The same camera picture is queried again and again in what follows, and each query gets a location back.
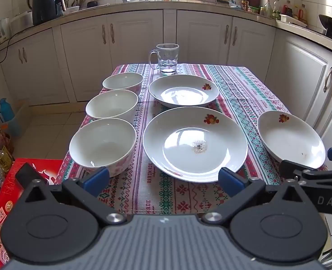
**floral decoration on plate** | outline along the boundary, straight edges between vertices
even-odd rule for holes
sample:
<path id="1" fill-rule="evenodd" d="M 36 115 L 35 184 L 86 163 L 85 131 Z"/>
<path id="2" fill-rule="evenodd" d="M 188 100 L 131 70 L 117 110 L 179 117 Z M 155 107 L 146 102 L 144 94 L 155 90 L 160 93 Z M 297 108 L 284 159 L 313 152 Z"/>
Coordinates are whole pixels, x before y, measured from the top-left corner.
<path id="1" fill-rule="evenodd" d="M 207 117 L 205 117 L 205 120 L 203 120 L 205 123 L 207 124 L 218 124 L 220 122 L 219 119 L 217 119 L 217 117 L 215 117 L 214 115 L 210 115 L 207 114 Z"/>
<path id="2" fill-rule="evenodd" d="M 280 123 L 284 123 L 284 122 L 287 122 L 290 118 L 284 114 L 280 115 L 279 117 L 279 122 Z"/>
<path id="3" fill-rule="evenodd" d="M 211 90 L 211 85 L 210 84 L 205 84 L 204 86 L 203 86 L 203 88 L 202 89 L 204 89 L 204 90 Z"/>

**white bowl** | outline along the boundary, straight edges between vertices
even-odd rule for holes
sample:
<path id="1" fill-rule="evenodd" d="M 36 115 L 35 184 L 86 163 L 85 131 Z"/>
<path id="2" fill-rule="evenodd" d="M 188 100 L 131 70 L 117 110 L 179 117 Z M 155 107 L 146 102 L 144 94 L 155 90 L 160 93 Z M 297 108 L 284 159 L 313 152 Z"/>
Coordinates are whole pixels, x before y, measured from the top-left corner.
<path id="1" fill-rule="evenodd" d="M 279 162 L 289 160 L 317 169 L 326 158 L 320 136 L 307 123 L 287 112 L 261 114 L 257 130 L 266 150 Z"/>
<path id="2" fill-rule="evenodd" d="M 127 89 L 133 91 L 137 95 L 141 92 L 143 76 L 139 73 L 119 73 L 111 75 L 102 82 L 102 86 L 106 90 Z"/>
<path id="3" fill-rule="evenodd" d="M 95 119 L 118 118 L 132 123 L 138 99 L 137 94 L 129 90 L 106 91 L 88 102 L 86 113 Z"/>
<path id="4" fill-rule="evenodd" d="M 219 96 L 216 84 L 193 75 L 160 77 L 148 88 L 150 94 L 168 108 L 206 106 Z"/>
<path id="5" fill-rule="evenodd" d="M 135 128 L 115 118 L 93 121 L 72 137 L 72 159 L 88 171 L 107 167 L 110 177 L 122 173 L 130 164 L 136 143 Z"/>
<path id="6" fill-rule="evenodd" d="M 247 156 L 246 137 L 237 123 L 196 106 L 153 118 L 145 129 L 143 148 L 160 170 L 195 183 L 217 181 L 222 167 L 237 172 Z"/>

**water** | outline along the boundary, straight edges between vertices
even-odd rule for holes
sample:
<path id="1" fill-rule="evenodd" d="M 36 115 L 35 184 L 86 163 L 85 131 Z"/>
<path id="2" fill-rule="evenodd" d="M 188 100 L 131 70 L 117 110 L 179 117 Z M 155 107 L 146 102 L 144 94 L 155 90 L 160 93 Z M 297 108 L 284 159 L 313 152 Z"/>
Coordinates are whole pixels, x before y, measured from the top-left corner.
<path id="1" fill-rule="evenodd" d="M 158 65 L 160 71 L 163 73 L 175 72 L 177 68 L 177 59 L 174 60 L 159 60 Z"/>

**patterned tablecloth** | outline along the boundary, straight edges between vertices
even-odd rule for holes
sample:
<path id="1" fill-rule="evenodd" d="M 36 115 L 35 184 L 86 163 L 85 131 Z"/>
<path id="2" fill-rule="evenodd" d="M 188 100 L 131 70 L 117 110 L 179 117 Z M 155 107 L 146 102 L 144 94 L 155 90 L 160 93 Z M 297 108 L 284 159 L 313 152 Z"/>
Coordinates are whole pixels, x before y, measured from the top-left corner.
<path id="1" fill-rule="evenodd" d="M 99 195 L 99 200 L 126 214 L 202 213 L 224 203 L 228 196 L 218 183 L 180 181 L 162 173 L 151 163 L 142 147 L 143 131 L 152 118 L 168 108 L 149 94 L 148 86 L 162 75 L 148 64 L 122 65 L 113 73 L 123 72 L 137 72 L 144 76 L 133 123 L 138 136 L 131 165 L 122 174 L 111 178 L 110 184 Z M 248 140 L 248 156 L 238 173 L 257 176 L 267 184 L 280 184 L 278 163 L 267 153 L 257 132 L 260 114 L 268 110 L 287 112 L 280 100 L 244 67 L 179 64 L 177 73 L 201 76 L 219 87 L 219 97 L 208 107 L 236 121 Z M 86 116 L 81 126 L 90 121 L 92 119 Z M 67 153 L 56 183 L 83 174 L 82 167 Z"/>

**white plate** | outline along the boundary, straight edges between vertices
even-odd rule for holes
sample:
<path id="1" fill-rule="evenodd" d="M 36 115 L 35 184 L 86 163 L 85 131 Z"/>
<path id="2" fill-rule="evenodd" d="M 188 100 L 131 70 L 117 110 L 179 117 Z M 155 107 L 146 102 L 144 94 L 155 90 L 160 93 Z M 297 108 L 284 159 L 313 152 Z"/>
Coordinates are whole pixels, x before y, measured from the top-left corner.
<path id="1" fill-rule="evenodd" d="M 247 156 L 246 137 L 232 119 L 196 106 L 153 118 L 145 129 L 143 148 L 160 170 L 195 183 L 217 181 L 222 167 L 238 171 Z"/>
<path id="2" fill-rule="evenodd" d="M 148 90 L 168 108 L 206 106 L 219 96 L 216 84 L 194 75 L 160 77 L 150 84 Z"/>
<path id="3" fill-rule="evenodd" d="M 317 169 L 326 158 L 320 136 L 307 123 L 287 112 L 271 110 L 257 120 L 266 150 L 279 162 L 289 160 Z"/>

